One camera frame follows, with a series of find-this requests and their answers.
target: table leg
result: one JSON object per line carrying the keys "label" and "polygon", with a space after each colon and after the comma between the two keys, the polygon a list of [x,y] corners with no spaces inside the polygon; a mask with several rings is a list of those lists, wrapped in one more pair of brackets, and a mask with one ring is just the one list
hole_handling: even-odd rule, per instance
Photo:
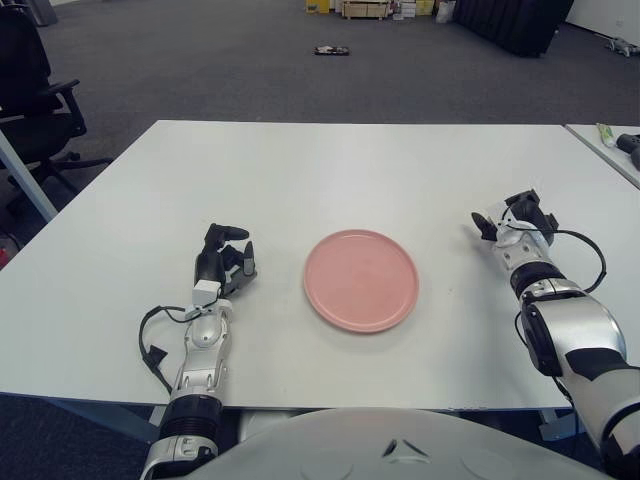
{"label": "table leg", "polygon": [[16,179],[22,191],[29,197],[35,205],[40,215],[50,222],[58,211],[55,209],[49,198],[44,194],[40,185],[33,179],[29,169],[25,167],[18,154],[13,149],[7,137],[0,131],[0,160],[7,167],[7,170]]}
{"label": "table leg", "polygon": [[48,402],[92,422],[151,444],[158,439],[158,427],[115,404],[47,399]]}

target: green item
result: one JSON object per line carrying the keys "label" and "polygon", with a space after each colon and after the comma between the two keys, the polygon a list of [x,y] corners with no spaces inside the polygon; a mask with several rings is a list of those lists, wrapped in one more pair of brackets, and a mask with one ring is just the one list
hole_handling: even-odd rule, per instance
{"label": "green item", "polygon": [[613,138],[611,127],[609,125],[605,125],[604,123],[596,123],[596,127],[598,127],[598,131],[600,132],[602,143],[604,143],[607,147],[615,147],[616,140],[615,138]]}

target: white wall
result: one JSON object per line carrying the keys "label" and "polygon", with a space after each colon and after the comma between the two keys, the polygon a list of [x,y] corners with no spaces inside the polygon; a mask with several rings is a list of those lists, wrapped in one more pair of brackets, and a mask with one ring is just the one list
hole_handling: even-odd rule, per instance
{"label": "white wall", "polygon": [[567,22],[640,45],[640,0],[574,0]]}

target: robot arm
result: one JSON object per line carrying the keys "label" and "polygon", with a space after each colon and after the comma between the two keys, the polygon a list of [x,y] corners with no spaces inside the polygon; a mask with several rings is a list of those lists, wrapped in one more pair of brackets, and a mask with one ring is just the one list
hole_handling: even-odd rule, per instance
{"label": "robot arm", "polygon": [[607,472],[640,478],[640,368],[626,363],[618,324],[589,295],[606,273],[604,263],[591,288],[565,278],[548,250],[554,233],[566,231],[557,230],[539,201],[531,190],[495,209],[495,223],[477,213],[472,217],[510,275],[533,365],[564,386]]}
{"label": "robot arm", "polygon": [[249,232],[240,228],[209,227],[196,259],[192,305],[179,321],[188,324],[185,360],[160,422],[159,439],[149,449],[143,480],[183,476],[218,455],[215,439],[231,334],[232,308],[227,297],[257,275],[251,242],[244,252],[225,244],[248,237]]}

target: chair armrest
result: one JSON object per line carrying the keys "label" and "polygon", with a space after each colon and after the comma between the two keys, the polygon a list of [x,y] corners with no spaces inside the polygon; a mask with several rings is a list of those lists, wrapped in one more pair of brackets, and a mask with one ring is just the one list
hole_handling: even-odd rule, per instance
{"label": "chair armrest", "polygon": [[45,97],[50,97],[57,94],[62,95],[62,98],[64,98],[67,107],[69,107],[69,112],[71,112],[71,115],[73,115],[73,119],[76,124],[75,136],[84,135],[87,132],[87,127],[85,126],[82,112],[80,112],[80,107],[78,107],[78,103],[76,102],[72,91],[73,87],[75,87],[79,83],[80,80],[71,80],[70,82],[66,83],[54,83],[53,85],[49,85],[47,88],[39,92],[39,95]]}
{"label": "chair armrest", "polygon": [[53,85],[49,85],[47,88],[41,90],[38,93],[45,97],[48,97],[50,95],[57,95],[58,93],[64,93],[66,90],[71,90],[79,83],[80,80],[71,80],[70,82],[65,83],[54,83]]}

